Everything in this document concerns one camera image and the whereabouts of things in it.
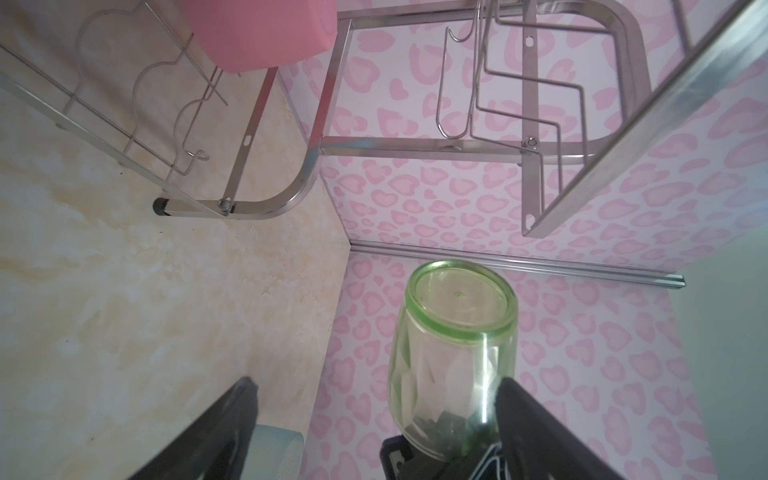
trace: transparent plastic cup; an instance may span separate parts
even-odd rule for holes
[[[389,361],[389,410],[416,448],[447,462],[498,441],[494,397],[515,373],[518,300],[476,263],[411,275]]]

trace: beige marble surface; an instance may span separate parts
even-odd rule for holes
[[[2,2],[0,35],[73,88],[77,20],[105,3]],[[86,95],[126,128],[129,74],[174,51],[151,20],[110,20],[85,44]],[[204,87],[179,67],[148,78],[139,109],[140,135],[171,156],[175,112]],[[5,55],[0,68],[63,105]],[[207,102],[191,137],[211,160],[174,183],[221,195],[262,77],[224,77],[230,106]],[[238,198],[281,190],[304,149],[274,88]],[[349,251],[323,185],[259,222],[158,217],[159,193],[0,90],[0,478],[125,478],[243,375],[260,386],[259,423],[306,434]]]

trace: aluminum strip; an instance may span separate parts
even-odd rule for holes
[[[595,263],[575,263],[560,260],[541,260],[525,257],[507,257],[493,253],[465,252],[442,248],[416,247],[396,243],[366,242],[351,240],[350,252],[386,255],[390,257],[413,258],[416,260],[444,260],[458,258],[469,260],[484,266],[519,270],[546,275],[575,276],[592,280],[611,280],[633,283],[636,285],[660,286],[668,289],[680,289],[685,286],[685,279],[679,273],[626,268],[622,266],[598,265]]]

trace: white wall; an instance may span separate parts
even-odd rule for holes
[[[765,478],[768,227],[683,274],[670,298],[720,479]]]

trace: bolt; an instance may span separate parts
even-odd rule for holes
[[[232,210],[232,200],[228,198],[222,198],[219,200],[219,209],[223,211],[224,213],[228,214],[230,210]]]

